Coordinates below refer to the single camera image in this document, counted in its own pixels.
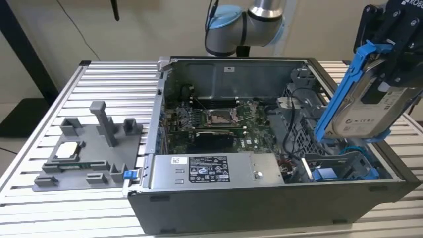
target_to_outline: gray plastic peg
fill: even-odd
[[[91,103],[90,111],[98,117],[101,130],[103,131],[103,135],[105,135],[107,144],[110,147],[115,147],[118,144],[118,140],[117,140],[115,134],[114,134],[115,125],[113,123],[110,123],[105,109],[106,109],[106,102],[95,101]]]

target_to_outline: black cable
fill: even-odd
[[[93,53],[94,53],[94,54],[95,54],[95,56],[98,57],[99,61],[102,61],[102,59],[101,59],[101,57],[99,57],[98,53],[94,51],[93,47],[90,46],[90,44],[89,44],[89,42],[87,42],[87,40],[86,40],[86,37],[85,37],[85,35],[83,35],[83,33],[82,33],[82,31],[81,31],[81,29],[79,29],[79,27],[78,27],[78,25],[77,25],[75,21],[73,20],[73,18],[71,18],[71,16],[70,16],[70,14],[69,14],[69,12],[67,12],[67,10],[66,10],[65,6],[62,5],[62,3],[61,3],[61,1],[59,1],[59,0],[57,0],[57,2],[58,2],[58,4],[59,4],[59,6],[61,6],[62,10],[65,11],[65,13],[66,13],[66,15],[67,15],[69,19],[71,20],[71,22],[73,22],[73,24],[74,24],[74,26],[75,26],[75,28],[77,28],[77,30],[78,30],[78,32],[79,32],[79,34],[81,34],[81,36],[82,36],[82,39],[85,40],[86,45],[89,46],[89,48],[91,49]]]
[[[207,32],[207,28],[209,28],[209,21],[210,21],[210,12],[211,12],[211,6],[213,6],[213,0],[210,2],[210,6],[207,8],[207,16],[206,16],[206,23],[205,23],[205,32]]]
[[[285,138],[283,138],[283,141],[282,141],[282,146],[283,146],[283,150],[286,151],[287,155],[289,155],[290,157],[295,158],[297,160],[301,160],[301,158],[295,155],[295,153],[298,153],[303,148],[299,149],[299,150],[295,151],[295,152],[294,152],[294,148],[293,148],[291,151],[289,151],[289,150],[287,150],[287,147],[286,147],[286,143],[287,143],[287,139],[289,139],[289,137],[290,137],[290,135],[291,135],[291,133],[293,133],[293,129],[294,129],[294,122],[295,122],[295,104],[294,104],[294,98],[297,98],[297,99],[301,101],[301,99],[294,95],[294,93],[295,93],[299,89],[310,90],[310,91],[313,91],[313,92],[318,95],[318,93],[315,92],[315,90],[313,90],[311,88],[299,87],[299,88],[297,88],[297,89],[291,92],[291,94],[290,94],[290,96],[289,96],[289,97],[291,98],[291,120],[290,120],[290,125],[289,125],[289,131],[287,131],[287,134],[285,135]],[[322,151],[323,151],[325,153],[330,154],[329,151],[326,150],[326,148],[325,148],[323,146],[319,145],[319,149],[322,149]]]
[[[414,111],[414,109],[415,109],[415,106],[417,106],[417,105],[413,104],[413,106],[410,107],[410,111],[409,111],[409,113],[407,113],[409,115],[411,115],[411,113],[413,113],[413,111]]]
[[[217,10],[218,10],[219,0],[217,0],[217,2],[214,3],[213,8],[211,8],[211,5],[213,5],[213,0],[210,2],[210,7],[207,9],[206,35],[205,35],[205,47],[206,47],[206,49],[207,49],[207,35],[209,35],[210,29],[211,29],[213,18],[214,18],[214,15],[217,13]]]
[[[8,150],[8,149],[4,149],[3,147],[0,147],[0,150],[4,150],[4,151],[7,151],[7,152],[10,152],[10,153],[18,155],[18,153],[16,153],[15,151],[11,151],[11,150]]]

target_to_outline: slotted aluminum surface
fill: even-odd
[[[334,80],[341,82],[347,71],[345,64],[338,61],[321,63]],[[117,123],[121,123],[126,117],[135,117],[138,122],[143,123],[146,129],[139,161],[143,160],[143,143],[149,133],[157,82],[155,62],[94,62],[90,67],[78,69],[54,108],[2,177],[0,184],[6,182],[6,186],[0,193],[0,235],[16,238],[151,237],[143,234],[130,203],[122,198],[121,189],[35,193],[31,186],[62,134],[58,125],[63,118],[79,117],[82,123],[95,123],[95,117],[90,116],[87,111],[93,100],[106,100],[107,113]],[[401,117],[391,129],[387,143],[423,180],[423,129],[407,115]],[[377,206],[353,225],[186,237],[310,236],[314,238],[423,237],[423,186],[402,201]]]

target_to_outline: open computer chassis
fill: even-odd
[[[315,59],[171,57],[159,68],[146,162],[125,186],[146,233],[353,223],[421,184],[386,142],[315,140],[337,89]]]

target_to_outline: power supply label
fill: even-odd
[[[190,157],[190,182],[231,182],[227,157]]]

